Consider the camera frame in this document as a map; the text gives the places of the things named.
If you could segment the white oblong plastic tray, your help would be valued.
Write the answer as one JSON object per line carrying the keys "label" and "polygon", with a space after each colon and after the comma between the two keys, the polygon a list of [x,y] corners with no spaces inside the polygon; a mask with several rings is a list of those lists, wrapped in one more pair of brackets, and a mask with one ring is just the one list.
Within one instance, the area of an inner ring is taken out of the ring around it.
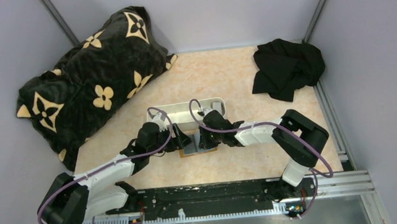
{"label": "white oblong plastic tray", "polygon": [[[209,107],[212,108],[212,103],[220,101],[223,105],[223,115],[226,116],[226,105],[223,99],[216,98],[207,98],[207,99],[199,99],[199,103],[201,107]],[[198,128],[198,124],[193,120],[189,112],[189,102],[186,101],[184,103],[175,103],[175,104],[167,104],[156,106],[156,108],[163,110],[170,117],[173,123],[176,123],[180,130],[182,131],[191,131]]]}

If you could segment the mustard leather card holder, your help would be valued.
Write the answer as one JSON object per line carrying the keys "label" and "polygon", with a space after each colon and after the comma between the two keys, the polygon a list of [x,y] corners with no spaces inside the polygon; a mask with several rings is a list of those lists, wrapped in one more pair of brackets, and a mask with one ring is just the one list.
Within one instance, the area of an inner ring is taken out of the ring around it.
{"label": "mustard leather card holder", "polygon": [[194,146],[194,147],[185,147],[185,148],[179,150],[179,156],[181,158],[187,158],[187,157],[192,157],[192,156],[195,156],[195,155],[201,155],[201,154],[214,152],[214,151],[217,151],[217,150],[218,150],[217,147],[210,148],[210,149],[202,149],[202,148],[198,148],[196,146]]}

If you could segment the stack of white cards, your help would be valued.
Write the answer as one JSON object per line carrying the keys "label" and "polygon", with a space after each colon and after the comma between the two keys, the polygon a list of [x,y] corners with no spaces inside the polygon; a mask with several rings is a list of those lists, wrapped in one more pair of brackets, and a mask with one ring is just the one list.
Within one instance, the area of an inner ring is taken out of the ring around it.
{"label": "stack of white cards", "polygon": [[223,115],[223,105],[220,101],[213,102],[212,104],[212,109],[219,112],[221,115]]}

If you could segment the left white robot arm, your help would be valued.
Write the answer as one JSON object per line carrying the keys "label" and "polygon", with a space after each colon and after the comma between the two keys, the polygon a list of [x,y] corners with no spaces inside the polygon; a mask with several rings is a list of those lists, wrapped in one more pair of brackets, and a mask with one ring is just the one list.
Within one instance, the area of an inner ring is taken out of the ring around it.
{"label": "left white robot arm", "polygon": [[156,153],[183,149],[191,138],[177,124],[161,130],[144,123],[117,156],[83,174],[59,174],[37,210],[41,224],[82,224],[101,214],[142,213],[138,191],[124,180],[145,168]]}

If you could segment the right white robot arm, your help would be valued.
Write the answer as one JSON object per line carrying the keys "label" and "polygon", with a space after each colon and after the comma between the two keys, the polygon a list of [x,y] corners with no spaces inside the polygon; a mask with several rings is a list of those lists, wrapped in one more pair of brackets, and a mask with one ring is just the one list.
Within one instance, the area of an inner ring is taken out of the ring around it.
{"label": "right white robot arm", "polygon": [[287,110],[279,120],[250,123],[231,123],[220,112],[205,108],[198,113],[202,149],[212,149],[219,144],[245,147],[256,144],[278,144],[290,157],[281,179],[297,187],[307,172],[313,169],[329,138],[329,133],[300,112]]}

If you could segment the black floral patterned pillow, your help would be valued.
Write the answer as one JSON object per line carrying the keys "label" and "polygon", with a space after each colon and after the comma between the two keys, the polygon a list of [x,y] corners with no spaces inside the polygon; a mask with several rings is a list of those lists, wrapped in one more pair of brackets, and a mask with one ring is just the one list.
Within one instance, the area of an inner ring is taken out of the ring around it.
{"label": "black floral patterned pillow", "polygon": [[17,118],[31,121],[69,171],[82,144],[177,60],[156,42],[151,25],[144,7],[120,9],[19,89]]}

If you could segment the crumpled black cloth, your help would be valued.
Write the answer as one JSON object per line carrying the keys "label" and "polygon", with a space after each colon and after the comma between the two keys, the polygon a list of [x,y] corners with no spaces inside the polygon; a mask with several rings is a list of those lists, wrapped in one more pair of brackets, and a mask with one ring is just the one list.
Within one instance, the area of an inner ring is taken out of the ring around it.
{"label": "crumpled black cloth", "polygon": [[316,46],[279,38],[258,45],[253,60],[258,71],[252,93],[265,93],[272,99],[290,103],[296,90],[316,86],[326,68],[322,52]]}

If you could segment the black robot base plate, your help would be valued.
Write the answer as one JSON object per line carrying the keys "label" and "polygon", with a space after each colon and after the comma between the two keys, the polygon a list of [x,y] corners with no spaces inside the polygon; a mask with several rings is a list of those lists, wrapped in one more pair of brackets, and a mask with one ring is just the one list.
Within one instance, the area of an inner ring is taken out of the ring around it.
{"label": "black robot base plate", "polygon": [[186,217],[268,211],[284,199],[313,196],[312,178],[291,186],[280,178],[257,179],[219,184],[165,187],[140,190],[130,194],[129,203],[112,209],[107,215],[143,213],[144,220],[175,218],[179,210]]}

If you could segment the aluminium frame rail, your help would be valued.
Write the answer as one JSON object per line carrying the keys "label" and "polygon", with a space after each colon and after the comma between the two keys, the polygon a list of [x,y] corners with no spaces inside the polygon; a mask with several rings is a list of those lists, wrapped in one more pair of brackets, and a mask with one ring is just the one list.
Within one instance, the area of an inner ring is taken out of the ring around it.
{"label": "aluminium frame rail", "polygon": [[363,195],[373,193],[374,185],[371,182],[369,174],[365,171],[337,172],[334,177],[327,178],[312,175],[304,177],[312,178],[315,189],[313,196],[303,197],[301,199],[290,198],[282,202],[274,203],[273,208],[268,211],[255,211],[246,213],[209,215],[199,217],[186,217],[183,210],[179,210],[178,215],[172,219],[166,220],[144,220],[143,213],[122,213],[116,215],[98,215],[95,220],[86,220],[82,224],[173,224],[185,222],[204,222],[215,220],[227,220],[234,218],[252,218],[253,216],[265,215],[282,215],[289,212],[296,213],[302,210],[302,205],[308,205],[311,199],[332,199],[338,197],[349,197],[354,195]]}

